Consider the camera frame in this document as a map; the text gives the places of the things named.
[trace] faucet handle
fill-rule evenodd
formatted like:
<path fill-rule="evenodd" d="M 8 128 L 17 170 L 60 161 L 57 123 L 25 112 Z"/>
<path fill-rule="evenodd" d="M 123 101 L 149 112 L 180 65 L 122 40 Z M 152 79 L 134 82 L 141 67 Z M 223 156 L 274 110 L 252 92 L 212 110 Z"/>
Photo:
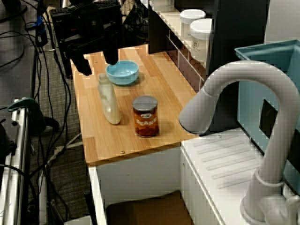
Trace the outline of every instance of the faucet handle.
<path fill-rule="evenodd" d="M 286 225 L 297 225 L 297 211 L 300 206 L 300 197 L 295 195 L 286 200 L 287 209 Z"/>

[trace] faucet spout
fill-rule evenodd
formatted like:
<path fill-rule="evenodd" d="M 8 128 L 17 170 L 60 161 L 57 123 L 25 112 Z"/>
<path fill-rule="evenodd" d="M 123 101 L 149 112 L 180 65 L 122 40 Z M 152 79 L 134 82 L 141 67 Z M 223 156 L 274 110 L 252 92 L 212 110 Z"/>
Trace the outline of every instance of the faucet spout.
<path fill-rule="evenodd" d="M 250 224 L 264 223 L 259 201 L 269 195 L 281 195 L 282 180 L 289 148 L 300 115 L 300 95 L 292 80 L 274 66 L 258 61 L 228 63 L 213 72 L 204 87 L 182 109 L 180 124 L 191 133 L 204 133 L 212 121 L 222 90 L 236 81 L 254 81 L 271 89 L 279 109 L 261 166 L 255 172 L 241 211 Z"/>

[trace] white jar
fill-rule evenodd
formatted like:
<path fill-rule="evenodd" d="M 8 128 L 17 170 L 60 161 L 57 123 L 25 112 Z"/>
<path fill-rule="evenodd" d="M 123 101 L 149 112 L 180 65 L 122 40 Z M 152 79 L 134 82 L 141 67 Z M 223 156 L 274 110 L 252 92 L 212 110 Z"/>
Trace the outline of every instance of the white jar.
<path fill-rule="evenodd" d="M 180 34 L 182 38 L 190 38 L 190 25 L 193 21 L 206 17 L 206 13 L 199 9 L 187 9 L 180 13 Z"/>
<path fill-rule="evenodd" d="M 114 93 L 113 84 L 109 81 L 106 73 L 98 75 L 97 88 L 104 116 L 108 122 L 118 124 L 121 120 L 121 113 Z"/>
<path fill-rule="evenodd" d="M 192 57 L 197 61 L 205 61 L 211 34 L 212 19 L 201 19 L 191 23 Z"/>

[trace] sink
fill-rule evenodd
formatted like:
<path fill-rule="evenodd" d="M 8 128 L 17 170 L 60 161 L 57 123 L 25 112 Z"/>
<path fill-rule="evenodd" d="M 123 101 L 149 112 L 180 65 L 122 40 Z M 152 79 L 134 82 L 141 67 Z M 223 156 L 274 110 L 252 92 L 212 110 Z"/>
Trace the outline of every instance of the sink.
<path fill-rule="evenodd" d="M 248 225 L 240 215 L 256 168 L 263 159 L 242 129 L 181 143 L 220 225 Z"/>

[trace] jar lid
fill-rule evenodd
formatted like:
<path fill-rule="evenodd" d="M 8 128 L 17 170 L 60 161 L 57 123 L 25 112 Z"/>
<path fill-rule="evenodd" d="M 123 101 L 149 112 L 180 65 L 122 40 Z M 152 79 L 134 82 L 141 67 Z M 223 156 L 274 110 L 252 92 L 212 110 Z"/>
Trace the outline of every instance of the jar lid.
<path fill-rule="evenodd" d="M 156 100 L 156 98 L 149 95 L 136 97 L 132 101 L 132 107 L 141 112 L 151 111 L 157 105 L 158 105 L 158 101 Z"/>
<path fill-rule="evenodd" d="M 207 39 L 211 34 L 212 19 L 201 19 L 191 23 L 191 35 L 198 39 Z"/>
<path fill-rule="evenodd" d="M 199 9 L 187 9 L 180 13 L 180 21 L 185 24 L 191 24 L 195 20 L 206 17 L 206 13 Z"/>

